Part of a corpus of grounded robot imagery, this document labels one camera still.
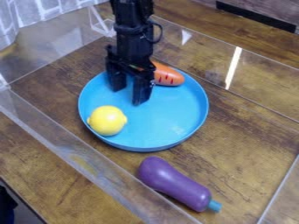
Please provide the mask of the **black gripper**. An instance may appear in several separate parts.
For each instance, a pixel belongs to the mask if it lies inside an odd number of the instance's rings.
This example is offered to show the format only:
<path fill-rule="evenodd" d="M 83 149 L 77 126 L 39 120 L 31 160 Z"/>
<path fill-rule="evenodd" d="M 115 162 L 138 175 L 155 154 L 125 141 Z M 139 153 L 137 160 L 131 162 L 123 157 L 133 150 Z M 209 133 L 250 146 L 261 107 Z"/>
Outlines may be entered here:
<path fill-rule="evenodd" d="M 115 24 L 117 44 L 107 46 L 107 80 L 117 92 L 127 87 L 127 74 L 134 77 L 133 103 L 141 105 L 151 98 L 155 86 L 154 54 L 155 28 L 153 23 L 135 26 Z"/>

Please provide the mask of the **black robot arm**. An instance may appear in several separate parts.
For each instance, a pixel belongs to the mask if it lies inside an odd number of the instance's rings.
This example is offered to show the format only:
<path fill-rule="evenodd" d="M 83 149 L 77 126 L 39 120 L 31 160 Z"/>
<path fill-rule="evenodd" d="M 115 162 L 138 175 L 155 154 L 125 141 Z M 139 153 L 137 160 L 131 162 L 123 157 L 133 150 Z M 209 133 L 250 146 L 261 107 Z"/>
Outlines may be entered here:
<path fill-rule="evenodd" d="M 115 15 L 117 45 L 107 46 L 107 80 L 117 92 L 127 87 L 127 75 L 134 77 L 133 103 L 141 105 L 150 100 L 155 86 L 155 64 L 151 61 L 155 26 L 163 27 L 150 18 L 154 15 L 154 0 L 110 0 Z"/>

